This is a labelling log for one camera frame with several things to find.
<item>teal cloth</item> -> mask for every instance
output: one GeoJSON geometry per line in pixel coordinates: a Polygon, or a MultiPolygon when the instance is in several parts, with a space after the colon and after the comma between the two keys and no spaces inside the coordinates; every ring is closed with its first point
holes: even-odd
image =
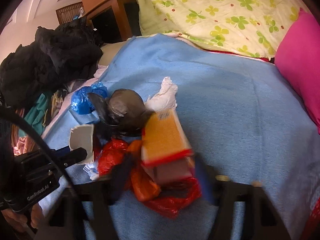
{"type": "MultiPolygon", "coordinates": [[[[25,116],[24,120],[32,126],[36,132],[41,135],[44,131],[43,120],[45,111],[48,109],[49,101],[51,100],[52,93],[46,92],[39,96],[36,105],[33,106],[25,116]]],[[[23,130],[19,130],[19,137],[25,137],[26,133],[23,130]]]]}

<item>human hand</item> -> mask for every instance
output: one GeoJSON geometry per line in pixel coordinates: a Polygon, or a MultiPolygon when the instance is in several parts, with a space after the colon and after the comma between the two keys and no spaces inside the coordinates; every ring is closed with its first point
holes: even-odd
{"type": "MultiPolygon", "coordinates": [[[[27,227],[28,219],[26,216],[21,214],[16,214],[12,211],[12,209],[7,208],[1,211],[5,220],[11,225],[15,230],[20,233],[25,231],[25,227],[27,227]]],[[[32,207],[31,210],[31,226],[33,228],[38,228],[40,221],[44,218],[42,214],[42,208],[37,203],[32,207]]]]}

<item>blue plastic bag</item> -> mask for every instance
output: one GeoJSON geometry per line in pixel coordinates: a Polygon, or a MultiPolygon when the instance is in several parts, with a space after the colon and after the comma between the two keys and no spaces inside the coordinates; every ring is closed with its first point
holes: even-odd
{"type": "Polygon", "coordinates": [[[95,93],[103,98],[108,96],[108,90],[101,82],[95,82],[91,87],[80,88],[71,98],[71,109],[77,114],[90,114],[95,110],[88,98],[88,93],[95,93]]]}

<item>clothes pile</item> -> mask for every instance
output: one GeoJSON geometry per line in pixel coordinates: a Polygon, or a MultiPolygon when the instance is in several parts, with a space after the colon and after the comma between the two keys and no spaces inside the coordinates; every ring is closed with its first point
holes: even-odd
{"type": "MultiPolygon", "coordinates": [[[[85,17],[55,30],[38,27],[35,41],[20,45],[0,65],[0,91],[6,106],[42,134],[68,90],[74,91],[74,81],[93,78],[102,45],[100,36],[86,26],[85,17]]],[[[12,147],[15,154],[22,154],[31,151],[34,143],[13,126],[12,147]]]]}

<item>white cardboard piece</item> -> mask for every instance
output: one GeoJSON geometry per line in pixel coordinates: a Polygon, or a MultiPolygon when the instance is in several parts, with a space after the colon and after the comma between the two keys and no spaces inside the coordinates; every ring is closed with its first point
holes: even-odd
{"type": "Polygon", "coordinates": [[[87,151],[87,158],[78,164],[89,164],[94,162],[93,155],[93,124],[82,124],[71,129],[69,138],[69,147],[73,151],[82,147],[87,151]]]}

